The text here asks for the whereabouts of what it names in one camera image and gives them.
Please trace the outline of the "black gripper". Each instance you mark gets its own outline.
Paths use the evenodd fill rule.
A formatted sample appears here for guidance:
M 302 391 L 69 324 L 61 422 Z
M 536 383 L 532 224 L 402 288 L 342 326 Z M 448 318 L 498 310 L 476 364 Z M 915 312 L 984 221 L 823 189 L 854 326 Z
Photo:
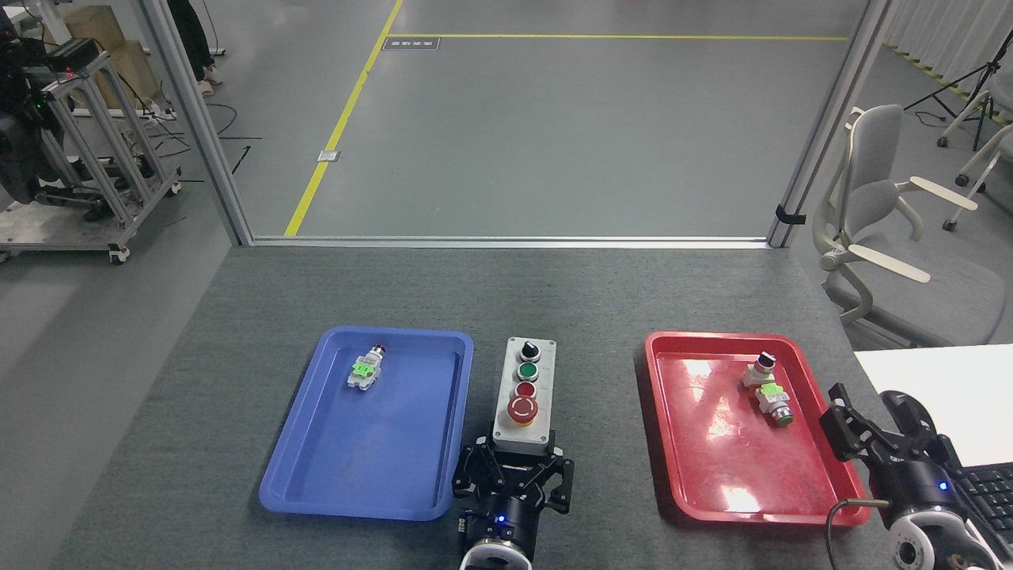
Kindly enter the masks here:
M 522 554 L 533 555 L 537 545 L 539 517 L 550 508 L 561 515 L 571 512 L 575 463 L 555 446 L 550 431 L 547 450 L 539 457 L 525 455 L 522 492 L 509 474 L 510 452 L 486 439 L 462 447 L 452 477 L 453 497 L 474 500 L 459 515 L 461 553 L 486 540 L 509 542 Z
M 911 511 L 941 508 L 962 517 L 969 514 L 947 476 L 963 476 L 965 470 L 950 438 L 937 432 L 930 417 L 898 412 L 897 425 L 908 437 L 909 451 L 929 461 L 894 462 L 893 436 L 853 407 L 843 383 L 833 385 L 828 395 L 831 405 L 820 417 L 822 432 L 839 461 L 865 463 L 873 497 L 890 502 L 882 510 L 885 528 Z

